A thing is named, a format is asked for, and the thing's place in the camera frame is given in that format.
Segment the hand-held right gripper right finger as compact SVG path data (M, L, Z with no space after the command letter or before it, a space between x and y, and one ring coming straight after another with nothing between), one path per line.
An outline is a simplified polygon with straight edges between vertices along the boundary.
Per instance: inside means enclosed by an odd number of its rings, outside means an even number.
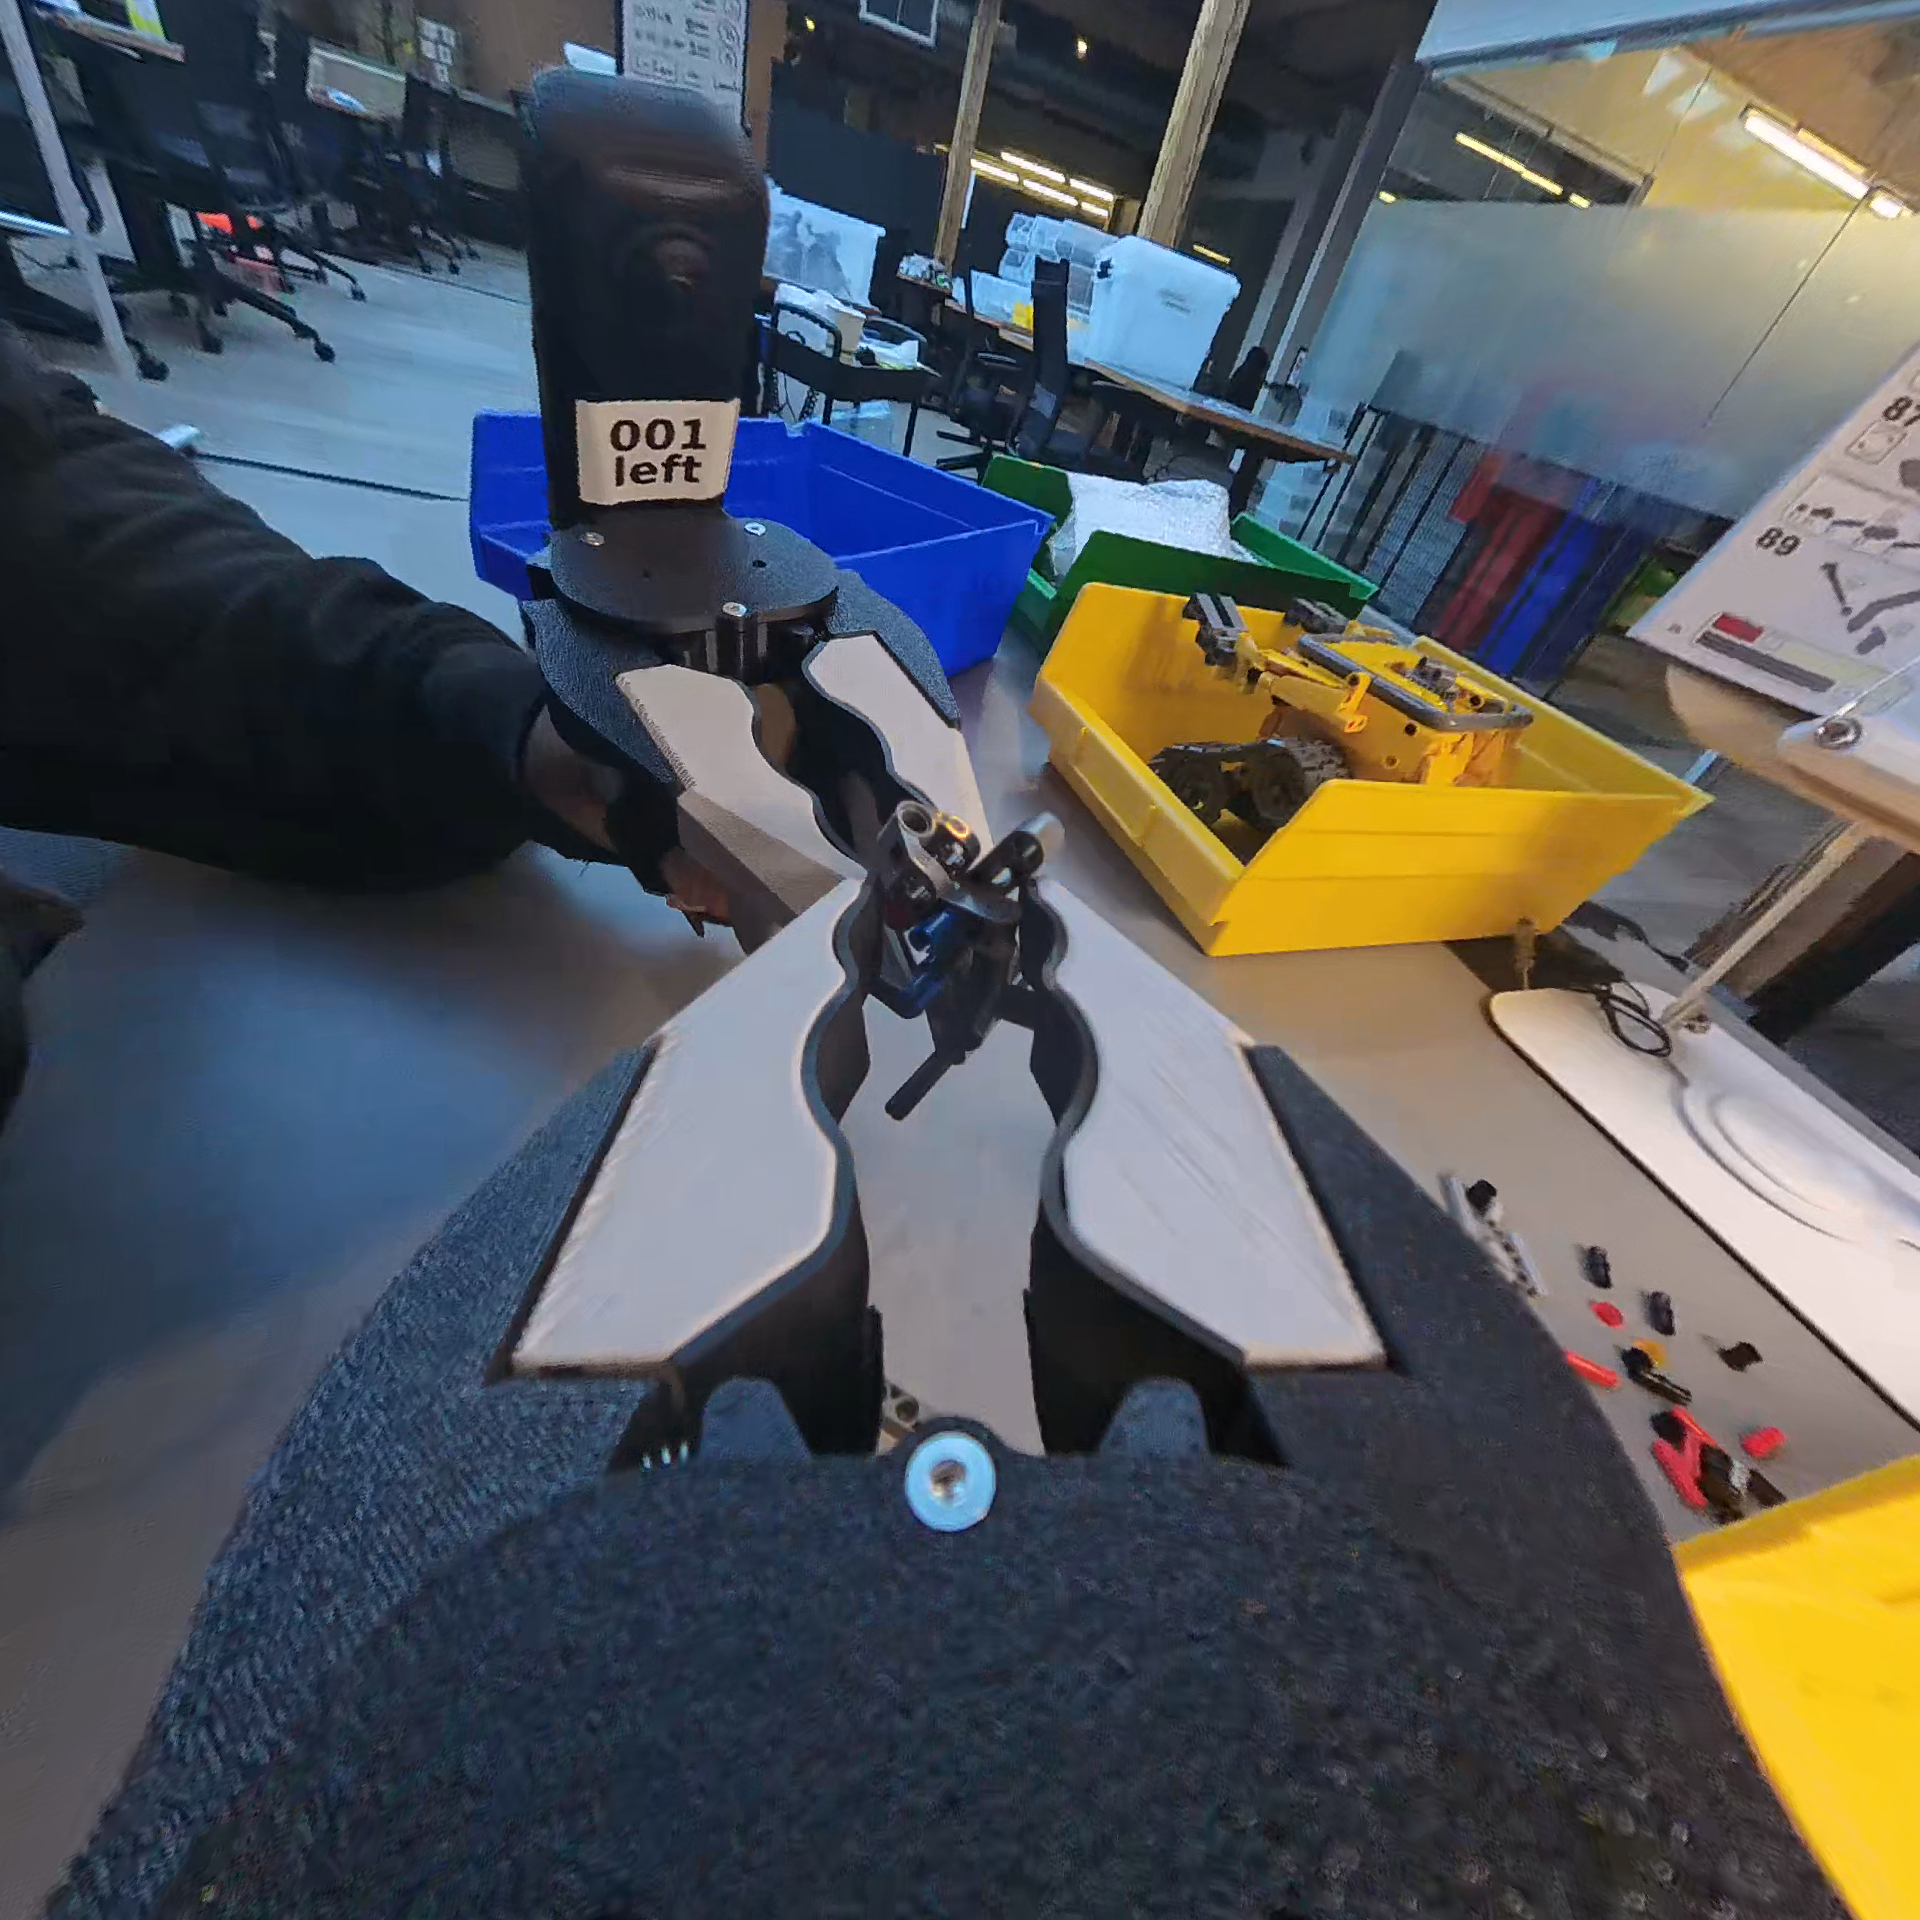
M1388 1349L1260 1046L1055 880L1023 910L1023 981L1051 1118L1023 1291L1044 1449L1089 1454L1135 1387L1175 1383L1204 1441L1271 1451L1260 1381Z

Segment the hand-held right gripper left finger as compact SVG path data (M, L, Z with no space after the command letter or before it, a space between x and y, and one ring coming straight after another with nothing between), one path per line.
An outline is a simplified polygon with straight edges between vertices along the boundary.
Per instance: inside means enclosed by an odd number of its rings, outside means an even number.
M695 1444L762 1381L813 1454L876 1451L881 1318L842 1121L871 1073L876 899L840 880L641 1048L530 1284L511 1376L646 1387Z

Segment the black brick assembly coloured pins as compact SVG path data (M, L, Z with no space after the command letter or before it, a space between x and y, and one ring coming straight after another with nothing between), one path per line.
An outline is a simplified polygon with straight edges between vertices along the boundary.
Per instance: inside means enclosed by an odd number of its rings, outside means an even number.
M1034 813L985 846L963 817L904 800L871 861L876 969L871 994L899 1020L924 1020L929 1054L884 1100L894 1121L966 1065L998 1024L1034 1031L1042 992L1023 955L1039 876L1064 842L1063 822Z

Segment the small brick parts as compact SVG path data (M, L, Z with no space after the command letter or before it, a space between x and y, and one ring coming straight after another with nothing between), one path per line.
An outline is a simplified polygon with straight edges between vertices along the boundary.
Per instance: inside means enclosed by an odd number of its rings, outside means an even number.
M1508 1221L1502 1193L1492 1182L1465 1182L1441 1174L1439 1189L1455 1226L1474 1242L1500 1277L1531 1302L1548 1296L1544 1272L1529 1246ZM1642 1295L1644 1329L1627 1324L1615 1298L1610 1255L1598 1245L1580 1245L1577 1268L1590 1291L1585 1312L1595 1328L1617 1339L1610 1357L1584 1349L1565 1349L1571 1374L1595 1392L1618 1392L1633 1387L1650 1401L1646 1413L1649 1455L1672 1493L1686 1510L1715 1525L1733 1525L1768 1508L1785 1506L1788 1496L1766 1477L1760 1464L1785 1442L1773 1427L1751 1429L1727 1449L1692 1409L1692 1389L1669 1369L1664 1337L1676 1333L1669 1295Z

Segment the grey desk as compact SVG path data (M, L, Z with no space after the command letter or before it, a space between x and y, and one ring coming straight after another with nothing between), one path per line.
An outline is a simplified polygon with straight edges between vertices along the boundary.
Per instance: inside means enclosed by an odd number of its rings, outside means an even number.
M963 679L996 822L1068 820L1068 887L1424 1187L1492 1178L1580 1347L1574 1246L1722 1340L1682 1376L1819 1492L1916 1451L1888 1407L1492 1031L1448 948L1214 961L1042 769L1017 646ZM29 990L5 1133L5 1915L38 1915L147 1729L210 1564L375 1302L625 1048L725 973L625 876L544 852L421 899L129 855Z

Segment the person's left hand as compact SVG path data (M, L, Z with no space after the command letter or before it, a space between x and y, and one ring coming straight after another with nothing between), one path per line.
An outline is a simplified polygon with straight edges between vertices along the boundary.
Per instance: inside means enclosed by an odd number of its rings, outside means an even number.
M541 708L521 753L532 803L562 823L556 846L589 849L627 868L640 887L702 932L731 924L725 885L679 842L669 794L649 775L581 753Z

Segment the blue storage bin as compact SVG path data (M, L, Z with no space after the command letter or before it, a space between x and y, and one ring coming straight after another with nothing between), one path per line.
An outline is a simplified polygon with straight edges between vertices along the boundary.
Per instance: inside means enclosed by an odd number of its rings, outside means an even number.
M789 524L910 614L947 675L996 657L1050 534L1042 510L818 424L741 422L725 505ZM548 543L537 411L470 422L468 535L480 581L532 595Z

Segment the small whiteboard on stand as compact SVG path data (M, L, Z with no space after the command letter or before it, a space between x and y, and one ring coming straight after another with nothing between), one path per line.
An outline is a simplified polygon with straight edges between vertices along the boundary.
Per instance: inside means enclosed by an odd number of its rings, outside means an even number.
M615 1L616 71L744 118L749 1Z

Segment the white foam block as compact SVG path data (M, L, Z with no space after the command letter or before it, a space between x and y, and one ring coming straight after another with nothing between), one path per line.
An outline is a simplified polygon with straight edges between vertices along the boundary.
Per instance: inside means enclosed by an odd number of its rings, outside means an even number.
M1256 560L1232 535L1229 492L1215 478L1129 481L1067 473L1064 481L1068 505L1047 540L1055 581L1067 576L1098 534L1203 559Z

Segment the yellow storage bin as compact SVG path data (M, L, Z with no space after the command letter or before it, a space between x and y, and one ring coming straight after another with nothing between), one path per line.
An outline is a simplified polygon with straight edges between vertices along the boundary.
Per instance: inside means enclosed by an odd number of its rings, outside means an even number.
M1560 927L1711 806L1688 780L1534 702L1445 646L1431 657L1529 715L1492 785L1337 778L1255 852L1151 768L1256 742L1273 699L1203 658L1178 594L1081 589L1034 693L1051 769L1206 955L1459 943Z
M1918 1459L1673 1547L1722 1690L1851 1914L1918 1914Z

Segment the wooden workbench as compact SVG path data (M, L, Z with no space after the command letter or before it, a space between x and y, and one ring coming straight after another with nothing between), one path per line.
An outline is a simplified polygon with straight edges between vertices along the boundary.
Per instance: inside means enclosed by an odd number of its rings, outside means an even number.
M1145 375L1074 363L1067 351L1039 347L1017 324L996 322L973 309L973 285L947 287L913 273L897 273L902 300L919 298L929 317L956 315L966 327L968 347L953 372L943 406L957 418L970 387L1010 390L1004 431L974 431L976 453L949 459L947 470L982 466L989 452L1009 452L1031 463L1080 470L1139 475L1154 440L1181 431L1218 434L1233 452L1229 496L1245 510L1270 465L1314 465L1351 469L1351 450L1328 446L1194 388L1170 387Z

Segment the yellow toy bulldozer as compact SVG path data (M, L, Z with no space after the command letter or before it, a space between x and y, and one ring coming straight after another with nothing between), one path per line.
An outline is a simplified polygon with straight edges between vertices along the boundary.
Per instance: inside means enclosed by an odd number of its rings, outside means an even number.
M1186 617L1215 678L1265 704L1247 738L1180 741L1152 774L1204 825L1256 846L1338 780L1432 789L1508 785L1535 708L1439 658L1423 639L1307 598L1256 639L1228 594L1193 594Z

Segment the white plastic container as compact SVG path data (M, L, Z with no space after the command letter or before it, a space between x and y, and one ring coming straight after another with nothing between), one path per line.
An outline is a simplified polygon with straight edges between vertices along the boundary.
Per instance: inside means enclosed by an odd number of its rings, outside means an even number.
M1078 359L1191 388L1238 293L1238 278L1204 258L1139 236L1116 239L1093 267Z

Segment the shelf of coloured bins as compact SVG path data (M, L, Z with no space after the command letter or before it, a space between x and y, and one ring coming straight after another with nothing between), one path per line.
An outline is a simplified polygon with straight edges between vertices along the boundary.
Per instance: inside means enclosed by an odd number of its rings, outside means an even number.
M1372 581L1369 614L1504 679L1554 690L1626 636L1731 526L1623 481L1386 411L1351 411L1353 455L1303 529Z

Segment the instruction booklet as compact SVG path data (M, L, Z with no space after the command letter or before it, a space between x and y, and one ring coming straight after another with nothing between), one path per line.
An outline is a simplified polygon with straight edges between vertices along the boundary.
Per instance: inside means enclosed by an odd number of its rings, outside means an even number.
M1724 534L1627 636L1802 715L1918 654L1918 351Z

